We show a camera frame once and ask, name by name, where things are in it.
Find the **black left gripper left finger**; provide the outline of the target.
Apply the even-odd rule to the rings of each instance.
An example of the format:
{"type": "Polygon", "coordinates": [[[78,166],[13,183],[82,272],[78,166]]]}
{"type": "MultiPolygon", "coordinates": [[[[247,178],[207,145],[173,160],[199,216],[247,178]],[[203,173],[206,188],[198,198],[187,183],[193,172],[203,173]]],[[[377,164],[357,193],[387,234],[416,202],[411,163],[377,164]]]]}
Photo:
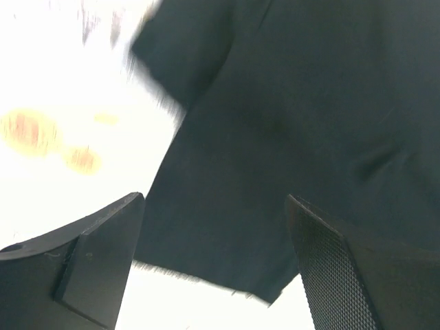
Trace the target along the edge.
{"type": "Polygon", "coordinates": [[[144,212],[139,192],[1,250],[1,328],[114,329],[144,212]]]}

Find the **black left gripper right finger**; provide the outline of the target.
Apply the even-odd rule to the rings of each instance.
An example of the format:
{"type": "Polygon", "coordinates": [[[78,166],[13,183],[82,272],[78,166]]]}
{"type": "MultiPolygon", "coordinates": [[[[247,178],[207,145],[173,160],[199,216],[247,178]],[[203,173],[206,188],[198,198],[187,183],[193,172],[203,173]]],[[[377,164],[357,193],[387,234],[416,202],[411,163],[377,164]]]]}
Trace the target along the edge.
{"type": "Polygon", "coordinates": [[[288,196],[315,329],[439,328],[439,252],[382,239],[288,196]]]}

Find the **black t shirt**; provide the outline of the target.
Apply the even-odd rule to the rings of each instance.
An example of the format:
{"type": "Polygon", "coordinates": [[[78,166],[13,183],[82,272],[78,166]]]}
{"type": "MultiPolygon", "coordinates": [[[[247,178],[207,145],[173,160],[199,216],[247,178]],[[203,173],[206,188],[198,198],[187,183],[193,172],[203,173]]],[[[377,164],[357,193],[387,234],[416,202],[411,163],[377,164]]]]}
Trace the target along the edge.
{"type": "Polygon", "coordinates": [[[136,261],[272,303],[288,195],[439,249],[438,1],[163,1],[131,52],[186,114],[136,261]]]}

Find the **floral tablecloth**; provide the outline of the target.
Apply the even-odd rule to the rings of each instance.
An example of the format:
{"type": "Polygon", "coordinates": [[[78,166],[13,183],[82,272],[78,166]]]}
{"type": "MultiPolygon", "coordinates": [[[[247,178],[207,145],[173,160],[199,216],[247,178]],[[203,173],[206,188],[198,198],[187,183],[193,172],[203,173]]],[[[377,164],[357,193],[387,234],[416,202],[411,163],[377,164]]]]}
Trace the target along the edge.
{"type": "MultiPolygon", "coordinates": [[[[51,118],[62,144],[1,144],[1,245],[147,193],[181,114],[129,56],[156,1],[2,1],[1,114],[51,118]]],[[[118,329],[312,329],[295,278],[272,305],[159,267],[131,268],[118,329]]]]}

